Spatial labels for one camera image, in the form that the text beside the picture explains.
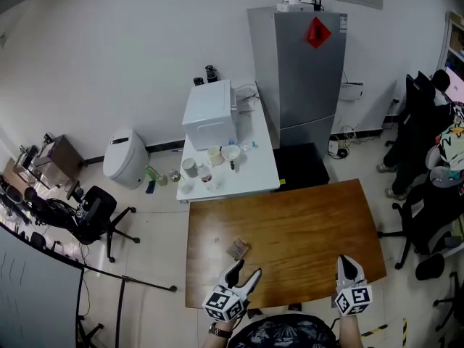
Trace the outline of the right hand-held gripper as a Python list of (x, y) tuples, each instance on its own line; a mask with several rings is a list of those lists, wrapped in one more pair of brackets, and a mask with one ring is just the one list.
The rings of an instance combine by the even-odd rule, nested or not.
[(340, 316), (358, 315), (364, 312), (373, 301), (372, 287), (364, 279), (363, 269), (353, 259), (344, 255), (337, 258), (337, 281), (356, 281), (350, 285), (338, 285), (333, 306)]

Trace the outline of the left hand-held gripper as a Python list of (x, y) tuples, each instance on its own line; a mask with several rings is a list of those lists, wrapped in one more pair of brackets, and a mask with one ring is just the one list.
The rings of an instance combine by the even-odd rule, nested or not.
[(248, 295), (259, 283), (262, 269), (256, 269), (243, 285), (236, 287), (243, 266), (244, 260), (238, 260), (225, 268), (217, 278), (217, 285), (204, 298), (202, 307), (214, 320), (227, 323), (246, 313)]

